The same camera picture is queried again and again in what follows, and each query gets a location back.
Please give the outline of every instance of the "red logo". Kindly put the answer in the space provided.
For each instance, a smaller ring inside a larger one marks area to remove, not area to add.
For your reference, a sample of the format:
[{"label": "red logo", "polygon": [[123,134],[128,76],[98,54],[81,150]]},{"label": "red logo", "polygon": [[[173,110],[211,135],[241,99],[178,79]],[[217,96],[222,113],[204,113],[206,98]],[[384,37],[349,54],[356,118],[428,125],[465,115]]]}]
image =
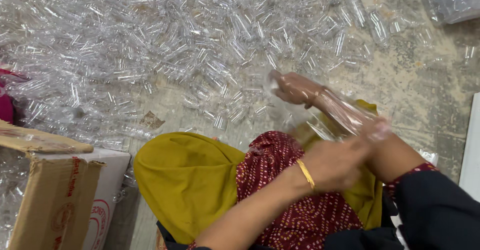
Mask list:
[{"label": "red logo", "polygon": [[52,218],[52,230],[61,231],[67,227],[75,214],[75,205],[71,202],[63,204],[60,209],[53,215]]},{"label": "red logo", "polygon": [[88,226],[87,239],[84,243],[91,244],[91,250],[98,250],[107,235],[107,225],[110,220],[110,207],[102,199],[95,199],[90,214],[90,222]]}]

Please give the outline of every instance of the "white cardboard box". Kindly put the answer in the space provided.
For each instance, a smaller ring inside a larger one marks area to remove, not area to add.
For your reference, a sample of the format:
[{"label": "white cardboard box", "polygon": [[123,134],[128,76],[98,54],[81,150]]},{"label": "white cardboard box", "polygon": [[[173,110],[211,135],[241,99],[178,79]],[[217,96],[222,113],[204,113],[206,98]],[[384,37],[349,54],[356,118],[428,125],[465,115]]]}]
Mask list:
[{"label": "white cardboard box", "polygon": [[[39,157],[50,159],[55,157],[71,158],[72,154],[51,155],[38,154]],[[92,211],[87,235],[83,241],[82,250],[101,250],[105,243],[113,211],[116,203],[113,202],[115,193],[122,187],[123,175],[130,161],[130,154],[111,149],[94,148],[91,153],[75,154],[78,158],[89,161],[104,162],[106,166],[100,170],[100,177],[93,199]]]}]

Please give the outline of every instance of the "black garment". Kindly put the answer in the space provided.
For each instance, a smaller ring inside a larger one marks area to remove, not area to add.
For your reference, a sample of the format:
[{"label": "black garment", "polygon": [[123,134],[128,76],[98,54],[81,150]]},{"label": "black garment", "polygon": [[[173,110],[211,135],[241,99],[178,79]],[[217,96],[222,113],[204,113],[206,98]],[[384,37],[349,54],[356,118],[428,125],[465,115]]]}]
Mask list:
[{"label": "black garment", "polygon": [[[395,197],[403,222],[400,231],[410,250],[480,249],[480,203],[445,175],[436,171],[404,175],[396,186]],[[395,229],[379,228],[347,230],[327,236],[325,250],[342,249],[402,248],[399,248]]]},{"label": "black garment", "polygon": [[[160,221],[156,222],[156,226],[160,230],[162,234],[163,240],[165,241],[165,246],[167,250],[187,250],[188,245],[177,243],[177,241],[173,238],[173,236],[168,232],[168,230],[160,223]],[[196,247],[195,250],[211,250],[208,247]],[[249,250],[273,250],[270,247],[261,246],[261,245],[252,245]]]},{"label": "black garment", "polygon": [[345,230],[328,235],[325,250],[403,250],[394,227]]}]

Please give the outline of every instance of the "sleeve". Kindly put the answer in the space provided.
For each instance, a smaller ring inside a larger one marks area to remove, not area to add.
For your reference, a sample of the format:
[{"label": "sleeve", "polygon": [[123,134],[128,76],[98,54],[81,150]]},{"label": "sleeve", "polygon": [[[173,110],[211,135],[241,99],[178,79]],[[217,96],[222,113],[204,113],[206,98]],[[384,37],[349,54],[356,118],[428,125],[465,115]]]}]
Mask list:
[{"label": "sleeve", "polygon": [[387,185],[411,250],[478,249],[480,203],[432,165],[422,164]]}]

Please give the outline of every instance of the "red printed fabric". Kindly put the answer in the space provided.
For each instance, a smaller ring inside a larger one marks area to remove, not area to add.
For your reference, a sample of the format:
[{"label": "red printed fabric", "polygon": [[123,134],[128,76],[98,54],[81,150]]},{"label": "red printed fabric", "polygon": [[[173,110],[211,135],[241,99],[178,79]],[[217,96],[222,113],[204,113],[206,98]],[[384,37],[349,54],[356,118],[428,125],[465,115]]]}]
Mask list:
[{"label": "red printed fabric", "polygon": [[419,171],[426,171],[426,170],[439,171],[438,168],[436,168],[433,164],[431,164],[429,162],[424,162],[423,164],[413,168],[412,170],[408,171],[407,173],[405,173],[405,174],[401,175],[400,177],[396,178],[392,182],[389,182],[388,184],[386,184],[383,187],[383,190],[386,190],[387,195],[391,199],[395,200],[396,199],[395,198],[396,187],[400,183],[400,181],[405,177],[405,175],[412,174],[412,173],[419,172]]},{"label": "red printed fabric", "polygon": [[[237,166],[237,202],[267,185],[303,155],[303,149],[293,137],[278,131],[261,134]],[[329,192],[292,204],[255,243],[278,250],[322,249],[327,235],[362,226],[342,195]]]}]

